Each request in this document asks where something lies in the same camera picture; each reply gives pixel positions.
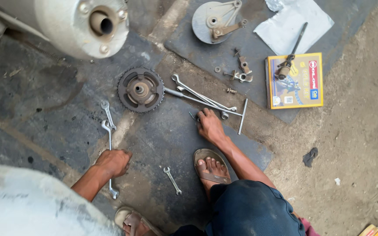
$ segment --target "open-end wrench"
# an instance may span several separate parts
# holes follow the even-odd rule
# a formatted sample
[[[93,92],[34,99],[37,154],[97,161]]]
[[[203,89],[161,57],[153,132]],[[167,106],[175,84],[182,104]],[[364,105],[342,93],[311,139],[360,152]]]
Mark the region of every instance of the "open-end wrench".
[[[107,120],[102,121],[102,127],[109,132],[109,150],[112,150],[112,128],[106,126],[106,123],[108,123]],[[119,191],[112,187],[112,179],[109,179],[109,191],[112,194],[113,199],[116,200],[119,196]]]
[[[118,130],[116,128],[116,126],[113,124],[113,119],[112,119],[112,115],[110,114],[110,104],[108,101],[106,100],[103,100],[102,103],[101,103],[101,106],[102,108],[106,111],[106,115],[108,115],[108,119],[109,119],[109,126],[115,130]]]
[[[169,167],[167,167],[167,169],[164,168],[163,172],[168,175],[168,177],[170,178],[171,182],[173,183],[174,188],[176,189],[176,194],[177,195],[179,195],[179,194],[182,195],[182,191],[180,191],[180,189],[177,187],[176,182],[174,181],[173,177],[171,177],[170,168]]]
[[[231,108],[228,108],[222,104],[219,104],[218,102],[202,95],[202,94],[199,94],[197,92],[195,92],[193,89],[189,88],[188,86],[186,86],[184,83],[182,83],[180,80],[179,80],[179,75],[178,74],[174,74],[171,76],[171,79],[173,79],[177,85],[181,86],[182,88],[185,88],[187,91],[191,92],[193,95],[197,96],[198,98],[200,98],[201,100],[203,100],[204,102],[207,102],[209,104],[212,104],[212,105],[215,105],[215,106],[218,106],[218,107],[221,107],[223,109],[226,109],[226,110],[230,110],[230,111],[237,111],[237,107],[231,107]]]

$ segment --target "toe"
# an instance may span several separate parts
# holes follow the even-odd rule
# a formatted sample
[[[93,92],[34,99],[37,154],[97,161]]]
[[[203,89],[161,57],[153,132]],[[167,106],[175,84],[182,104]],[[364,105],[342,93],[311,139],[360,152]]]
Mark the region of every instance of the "toe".
[[[214,158],[211,158],[211,168],[212,168],[213,170],[216,170],[216,169],[217,169],[217,165],[216,165],[216,163],[215,163],[215,159],[214,159]]]
[[[218,170],[221,169],[221,163],[219,161],[216,161],[215,165],[216,165],[216,167],[217,167]]]
[[[198,166],[200,166],[198,168],[200,168],[202,171],[207,169],[207,165],[205,164],[205,161],[202,159],[198,160]]]
[[[205,162],[207,163],[207,169],[208,169],[208,171],[212,172],[213,169],[211,168],[211,158],[210,157],[205,158]]]

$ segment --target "sandal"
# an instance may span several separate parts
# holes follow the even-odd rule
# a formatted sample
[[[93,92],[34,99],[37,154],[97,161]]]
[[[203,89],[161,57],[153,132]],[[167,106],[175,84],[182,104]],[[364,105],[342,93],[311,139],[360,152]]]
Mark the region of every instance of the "sandal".
[[[202,169],[198,165],[198,161],[201,160],[201,159],[205,160],[205,158],[207,158],[207,157],[214,158],[215,160],[217,160],[220,163],[222,163],[223,165],[225,165],[226,168],[227,168],[227,164],[224,162],[224,159],[218,153],[214,152],[211,149],[207,149],[207,148],[199,149],[193,154],[193,164],[195,165],[196,173],[198,174],[199,178],[210,180],[210,181],[220,183],[220,184],[231,184],[230,178],[223,177],[223,176],[217,176],[217,175],[213,175],[213,174],[210,174],[210,173],[205,173],[205,172],[202,171]]]
[[[131,226],[131,236],[135,236],[135,232],[141,222],[150,229],[150,231],[144,233],[143,236],[167,236],[167,234],[153,226],[145,217],[141,216],[131,207],[123,206],[118,209],[118,212],[116,212],[115,223],[122,229],[123,223],[127,226]]]

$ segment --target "white cloth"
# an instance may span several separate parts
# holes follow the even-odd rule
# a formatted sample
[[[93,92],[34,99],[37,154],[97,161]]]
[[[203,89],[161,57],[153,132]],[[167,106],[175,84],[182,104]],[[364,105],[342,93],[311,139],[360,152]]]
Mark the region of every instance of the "white cloth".
[[[306,53],[334,24],[313,0],[266,0],[266,3],[279,12],[260,23],[254,32],[278,56],[292,53],[304,23],[309,24],[296,54]]]

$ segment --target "sprocket hub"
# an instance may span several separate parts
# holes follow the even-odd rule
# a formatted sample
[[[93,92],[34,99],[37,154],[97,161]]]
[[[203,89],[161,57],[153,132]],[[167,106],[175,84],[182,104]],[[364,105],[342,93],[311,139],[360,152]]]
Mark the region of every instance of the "sprocket hub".
[[[135,67],[123,73],[118,83],[122,104],[138,113],[154,110],[164,98],[164,83],[153,70]]]

